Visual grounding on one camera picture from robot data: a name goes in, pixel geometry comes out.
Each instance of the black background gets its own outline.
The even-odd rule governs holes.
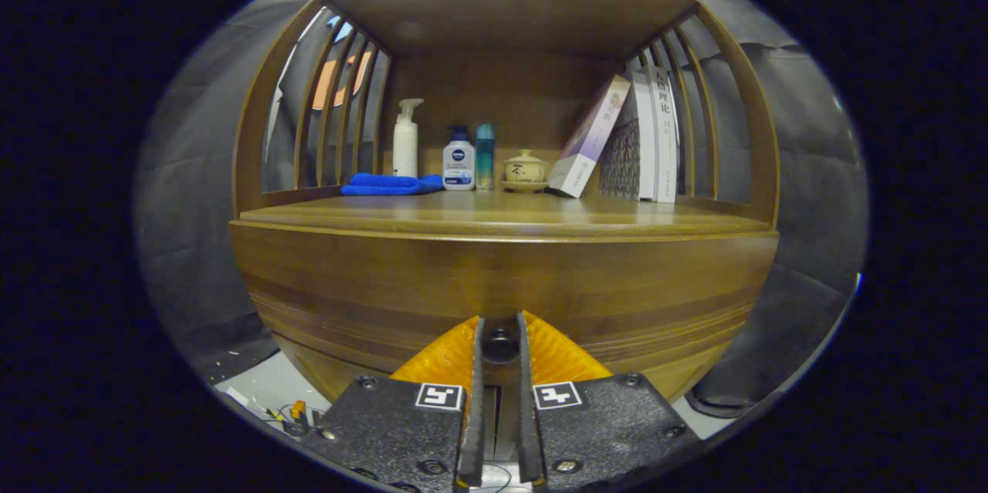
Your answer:
[[[346,487],[208,393],[134,261],[144,121],[247,1],[5,0],[5,490]],[[755,1],[849,103],[871,178],[868,264],[793,392],[656,488],[983,490],[984,355],[961,331],[980,329],[985,307],[983,289],[963,288],[983,220],[984,111],[966,100],[985,84],[984,0]]]

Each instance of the white floor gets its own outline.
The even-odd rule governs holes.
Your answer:
[[[276,412],[278,409],[286,409],[287,406],[297,400],[306,401],[308,410],[314,408],[320,413],[325,412],[330,407],[330,402],[318,394],[312,385],[306,381],[306,378],[301,376],[301,373],[289,362],[285,353],[277,353],[250,370],[239,374],[239,376],[216,384],[215,387],[220,392],[230,394],[262,420],[271,419],[271,416],[264,413],[265,409],[269,408]],[[673,409],[701,439],[712,436],[734,421],[710,418],[696,412],[689,407],[689,403],[685,399],[674,402]],[[276,422],[269,422],[269,425],[279,430],[282,429],[281,424]],[[491,488],[492,491],[496,491],[494,488],[500,488],[506,484],[509,484],[508,487],[500,493],[532,491],[532,487],[518,480],[518,462],[505,461],[485,462],[483,484],[479,488],[472,489],[487,490]]]

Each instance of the blue towel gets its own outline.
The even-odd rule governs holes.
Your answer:
[[[391,174],[357,173],[346,187],[345,195],[406,195],[429,194],[442,190],[442,177],[429,174],[424,179],[393,177]]]

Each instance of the wooden shelf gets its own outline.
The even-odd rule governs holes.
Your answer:
[[[623,62],[693,0],[328,0],[389,55],[516,50]]]
[[[765,232],[768,223],[694,205],[504,191],[335,197],[254,209],[243,221],[337,230],[585,242]]]

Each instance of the ceramic lid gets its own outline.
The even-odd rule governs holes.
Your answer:
[[[548,165],[547,161],[543,161],[537,157],[533,157],[532,150],[519,150],[519,152],[522,152],[522,155],[515,156],[511,159],[505,159],[502,163],[528,162],[528,163],[541,163],[543,165]]]

